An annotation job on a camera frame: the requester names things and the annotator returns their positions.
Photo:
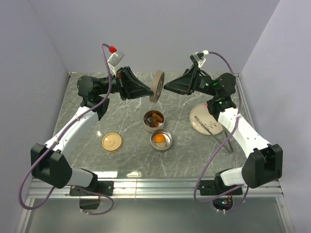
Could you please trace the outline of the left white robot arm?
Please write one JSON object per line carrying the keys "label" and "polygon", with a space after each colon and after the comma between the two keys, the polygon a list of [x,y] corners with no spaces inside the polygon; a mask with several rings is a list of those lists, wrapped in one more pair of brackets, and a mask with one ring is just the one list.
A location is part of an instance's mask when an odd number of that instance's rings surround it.
{"label": "left white robot arm", "polygon": [[33,177],[53,187],[81,186],[87,195],[98,191],[95,173],[72,168],[66,156],[70,154],[84,133],[105,115],[109,106],[109,94],[118,93],[122,100],[156,96],[157,83],[150,87],[141,82],[130,67],[119,69],[116,75],[106,78],[82,76],[77,82],[82,103],[73,118],[44,145],[35,144],[31,149]]}

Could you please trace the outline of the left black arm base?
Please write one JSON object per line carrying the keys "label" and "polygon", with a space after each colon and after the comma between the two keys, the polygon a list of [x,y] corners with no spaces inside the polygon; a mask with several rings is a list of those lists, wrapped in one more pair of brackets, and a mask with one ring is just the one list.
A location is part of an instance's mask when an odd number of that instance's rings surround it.
{"label": "left black arm base", "polygon": [[96,181],[89,187],[72,186],[69,196],[79,198],[79,207],[83,211],[93,211],[104,207],[103,198],[112,197],[113,189],[113,181]]}

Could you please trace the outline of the brown mushroom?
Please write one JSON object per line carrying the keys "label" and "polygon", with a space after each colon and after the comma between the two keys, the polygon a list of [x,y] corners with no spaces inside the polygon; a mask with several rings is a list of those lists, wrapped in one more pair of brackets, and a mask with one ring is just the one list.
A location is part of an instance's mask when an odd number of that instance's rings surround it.
{"label": "brown mushroom", "polygon": [[155,126],[154,126],[154,122],[158,122],[157,119],[156,119],[155,117],[150,117],[150,118],[148,118],[147,120],[150,121],[151,127],[155,127]]}

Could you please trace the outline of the brown round lid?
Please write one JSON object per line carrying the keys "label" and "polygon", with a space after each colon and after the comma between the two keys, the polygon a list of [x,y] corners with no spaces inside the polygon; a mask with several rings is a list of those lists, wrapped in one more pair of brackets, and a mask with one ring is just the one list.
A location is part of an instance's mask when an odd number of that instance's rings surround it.
{"label": "brown round lid", "polygon": [[164,85],[164,79],[165,73],[158,70],[152,78],[152,83],[150,87],[152,94],[149,97],[150,102],[156,103],[159,100]]}

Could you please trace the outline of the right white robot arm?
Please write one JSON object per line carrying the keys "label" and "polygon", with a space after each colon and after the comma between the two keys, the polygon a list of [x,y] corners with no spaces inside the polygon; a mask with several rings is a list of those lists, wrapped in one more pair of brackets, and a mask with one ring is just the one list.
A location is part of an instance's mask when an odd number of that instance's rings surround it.
{"label": "right white robot arm", "polygon": [[242,117],[239,108],[232,101],[236,92],[236,77],[223,73],[215,80],[199,68],[192,67],[185,73],[164,85],[164,89],[180,95],[194,91],[212,96],[207,101],[208,112],[224,126],[242,148],[246,162],[242,167],[231,168],[217,174],[215,190],[227,193],[232,186],[247,185],[257,188],[281,178],[283,150],[279,144],[272,145],[261,137]]}

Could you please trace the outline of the orange sweet potato piece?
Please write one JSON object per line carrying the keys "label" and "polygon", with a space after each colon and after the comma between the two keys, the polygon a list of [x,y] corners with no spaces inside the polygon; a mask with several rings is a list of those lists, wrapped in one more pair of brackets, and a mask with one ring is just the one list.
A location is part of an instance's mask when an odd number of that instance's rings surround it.
{"label": "orange sweet potato piece", "polygon": [[166,141],[166,137],[163,134],[158,133],[154,136],[154,141],[155,142],[164,142],[164,141]]}

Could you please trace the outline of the brown steel lunch container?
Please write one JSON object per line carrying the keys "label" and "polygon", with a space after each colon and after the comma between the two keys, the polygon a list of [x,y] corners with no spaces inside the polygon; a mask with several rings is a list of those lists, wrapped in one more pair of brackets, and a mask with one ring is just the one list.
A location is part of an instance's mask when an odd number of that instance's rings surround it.
{"label": "brown steel lunch container", "polygon": [[150,136],[150,144],[154,150],[165,152],[170,149],[173,144],[171,133],[165,129],[154,131]]}

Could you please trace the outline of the beige round lid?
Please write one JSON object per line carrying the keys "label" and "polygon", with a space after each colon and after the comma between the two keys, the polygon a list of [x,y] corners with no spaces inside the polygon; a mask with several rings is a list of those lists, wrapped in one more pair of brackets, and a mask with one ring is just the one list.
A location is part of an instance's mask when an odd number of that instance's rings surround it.
{"label": "beige round lid", "polygon": [[123,146],[123,138],[120,134],[111,132],[102,138],[102,148],[109,153],[119,151]]}

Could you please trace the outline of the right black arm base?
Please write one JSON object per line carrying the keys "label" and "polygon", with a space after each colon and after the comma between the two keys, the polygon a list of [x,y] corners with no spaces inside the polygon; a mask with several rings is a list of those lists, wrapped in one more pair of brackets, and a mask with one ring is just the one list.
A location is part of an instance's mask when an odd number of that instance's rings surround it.
{"label": "right black arm base", "polygon": [[242,187],[239,185],[225,186],[221,178],[221,172],[216,173],[213,180],[201,180],[197,187],[200,196],[218,196],[225,193],[217,199],[212,200],[212,206],[216,211],[223,213],[231,211],[234,206],[233,196],[242,195]]}

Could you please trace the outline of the white steamed bun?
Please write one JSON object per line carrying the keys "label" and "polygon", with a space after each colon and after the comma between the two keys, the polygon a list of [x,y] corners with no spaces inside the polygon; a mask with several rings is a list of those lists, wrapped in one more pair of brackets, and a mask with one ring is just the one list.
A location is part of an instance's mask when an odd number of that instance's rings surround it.
{"label": "white steamed bun", "polygon": [[159,150],[164,150],[167,147],[167,143],[166,143],[166,141],[164,141],[164,142],[155,142],[155,146]]}

